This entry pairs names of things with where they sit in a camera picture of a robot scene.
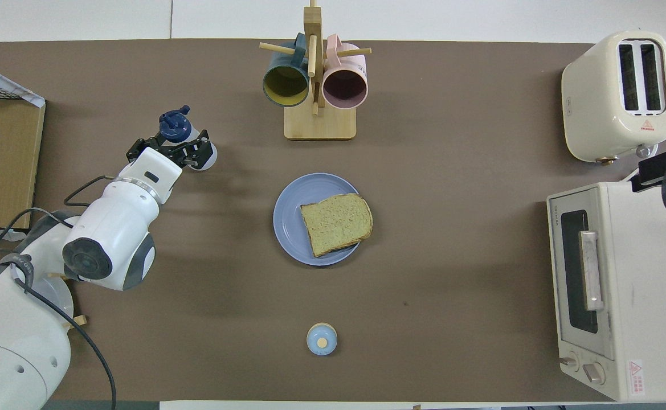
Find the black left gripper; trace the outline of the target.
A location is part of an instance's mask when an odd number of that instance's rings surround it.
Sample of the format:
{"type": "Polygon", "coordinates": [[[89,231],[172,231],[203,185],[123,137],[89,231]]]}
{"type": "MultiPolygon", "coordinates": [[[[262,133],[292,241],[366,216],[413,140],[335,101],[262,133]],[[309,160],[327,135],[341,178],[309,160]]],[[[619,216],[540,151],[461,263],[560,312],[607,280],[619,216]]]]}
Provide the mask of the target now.
{"type": "Polygon", "coordinates": [[[218,159],[218,151],[208,138],[197,138],[194,143],[185,142],[180,145],[158,145],[152,138],[138,138],[125,154],[127,161],[133,163],[141,153],[150,146],[178,167],[189,166],[195,171],[205,171],[212,167],[218,159]]]}

